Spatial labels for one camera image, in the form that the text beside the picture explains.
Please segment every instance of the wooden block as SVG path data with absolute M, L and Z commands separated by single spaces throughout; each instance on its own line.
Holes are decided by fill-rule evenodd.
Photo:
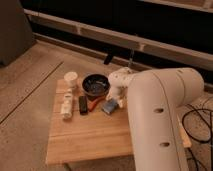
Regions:
M 82 160 L 100 159 L 133 154 L 128 114 L 126 108 L 117 109 L 113 115 L 101 111 L 102 103 L 88 115 L 81 116 L 78 97 L 74 100 L 73 117 L 63 121 L 60 115 L 63 94 L 68 89 L 63 80 L 57 84 L 55 104 L 51 119 L 46 164 L 62 164 Z M 76 96 L 82 94 L 82 88 Z M 191 142 L 180 125 L 184 147 Z

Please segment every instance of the red object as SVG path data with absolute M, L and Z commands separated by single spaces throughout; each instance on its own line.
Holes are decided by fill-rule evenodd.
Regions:
M 92 112 L 94 110 L 94 108 L 97 106 L 97 104 L 102 100 L 105 100 L 105 96 L 100 96 L 100 97 L 96 98 L 95 100 L 90 101 L 88 103 L 88 110 L 90 112 Z

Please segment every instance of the table leg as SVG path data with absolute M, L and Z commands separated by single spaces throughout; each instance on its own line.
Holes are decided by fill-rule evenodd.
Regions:
M 64 163 L 63 166 L 67 171 L 72 171 L 72 168 L 69 166 L 68 163 Z

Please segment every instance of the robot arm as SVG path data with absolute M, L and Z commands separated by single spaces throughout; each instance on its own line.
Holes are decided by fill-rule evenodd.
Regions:
M 114 76 L 126 80 L 114 80 Z M 112 89 L 128 87 L 127 105 L 137 171 L 187 171 L 177 107 L 199 97 L 201 75 L 191 68 L 110 74 Z M 117 91 L 110 91 L 115 97 Z

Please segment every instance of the small bottle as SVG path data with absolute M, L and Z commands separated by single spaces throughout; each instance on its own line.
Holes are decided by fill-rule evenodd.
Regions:
M 72 105 L 73 95 L 71 93 L 66 93 L 64 95 L 64 103 L 61 106 L 61 115 L 63 115 L 63 119 L 69 119 L 72 117 Z

